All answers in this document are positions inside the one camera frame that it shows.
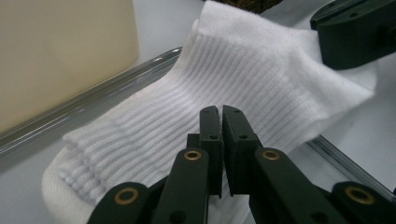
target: white table surface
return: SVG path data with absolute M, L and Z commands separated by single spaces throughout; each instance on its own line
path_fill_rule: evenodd
M 285 17 L 285 10 L 286 12 L 295 11 L 298 6 L 301 13 L 295 16 L 307 20 L 309 15 L 304 13 L 305 11 L 313 12 L 329 2 L 327 0 L 294 0 L 291 4 L 291 1 L 284 0 L 283 2 L 290 4 L 289 7 L 274 8 L 264 13 L 263 16 L 281 24 L 293 26 L 297 22 Z M 199 17 L 203 5 L 204 2 L 201 0 L 134 0 L 139 55 L 133 66 L 169 49 L 183 46 L 191 25 Z M 388 57 L 387 60 L 396 62 L 395 57 L 392 57 Z M 396 98 L 396 91 L 389 88 L 385 96 L 379 98 L 375 103 L 366 105 L 363 110 L 354 112 L 348 119 L 344 119 L 346 121 L 334 126 L 325 133 L 325 136 L 338 147 L 344 148 L 348 156 L 356 158 L 363 168 L 384 181 L 387 187 L 394 188 L 396 187 L 396 172 L 391 174 L 389 167 L 396 167 L 396 153 L 390 154 L 389 151 L 394 150 L 396 146 L 396 138 L 393 137 L 396 133 L 394 116 L 396 104 L 393 100 Z M 106 111 L 97 111 L 73 120 L 0 160 L 0 223 L 53 223 L 41 195 L 43 172 L 64 147 L 63 134 L 93 120 L 104 112 Z M 367 133 L 367 130 L 371 130 L 374 126 L 379 126 L 377 127 L 379 130 L 385 127 L 386 131 Z M 376 147 L 387 148 L 388 152 L 373 150 Z M 381 156 L 386 158 L 386 162 L 380 159 L 373 160 L 372 158 L 378 158 L 375 154 L 384 154 Z M 346 179 L 306 146 L 292 151 L 290 157 L 314 184 L 321 185 L 325 189 L 330 189 L 334 181 Z

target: white sock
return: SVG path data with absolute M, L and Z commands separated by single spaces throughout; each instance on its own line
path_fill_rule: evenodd
M 168 175 L 206 106 L 241 109 L 265 147 L 289 152 L 371 96 L 322 64 L 316 32 L 208 1 L 165 77 L 64 137 L 59 174 L 96 204 L 119 183 Z M 241 223 L 249 211 L 228 188 L 209 208 L 209 223 Z

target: ribbed sock fabric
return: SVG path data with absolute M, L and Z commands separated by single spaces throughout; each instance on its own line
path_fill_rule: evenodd
M 315 32 L 209 1 L 167 75 L 64 137 L 59 175 L 96 204 L 119 183 L 150 186 L 168 175 L 206 106 L 243 110 L 265 147 L 289 152 L 371 96 L 322 64 Z M 231 199 L 223 183 L 209 223 L 241 223 L 246 198 Z

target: sock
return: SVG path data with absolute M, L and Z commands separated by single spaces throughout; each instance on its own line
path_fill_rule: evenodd
M 96 204 L 119 183 L 150 186 L 168 175 L 206 106 L 241 109 L 265 147 L 289 152 L 372 96 L 322 64 L 316 32 L 208 1 L 167 75 L 64 137 L 59 175 Z M 209 223 L 242 223 L 247 198 L 231 199 L 223 183 Z

